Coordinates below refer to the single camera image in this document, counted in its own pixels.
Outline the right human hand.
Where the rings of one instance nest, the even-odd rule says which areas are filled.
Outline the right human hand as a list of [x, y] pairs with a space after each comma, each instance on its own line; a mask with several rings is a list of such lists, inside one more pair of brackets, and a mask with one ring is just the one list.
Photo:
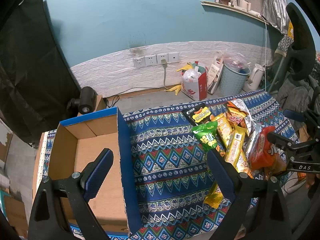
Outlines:
[[307, 173], [306, 174], [306, 188], [309, 189], [314, 183], [315, 178], [320, 178], [320, 174], [314, 174], [314, 173]]

